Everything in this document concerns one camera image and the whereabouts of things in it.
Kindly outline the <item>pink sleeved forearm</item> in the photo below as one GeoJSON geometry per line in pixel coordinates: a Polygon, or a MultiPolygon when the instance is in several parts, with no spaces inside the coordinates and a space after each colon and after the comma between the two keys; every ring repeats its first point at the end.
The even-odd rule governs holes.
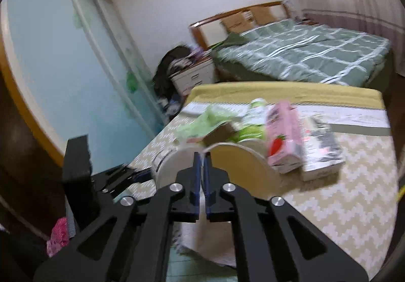
{"type": "Polygon", "coordinates": [[[59,218],[51,230],[51,237],[47,240],[47,255],[53,257],[62,248],[69,244],[69,231],[67,218],[59,218]]]}

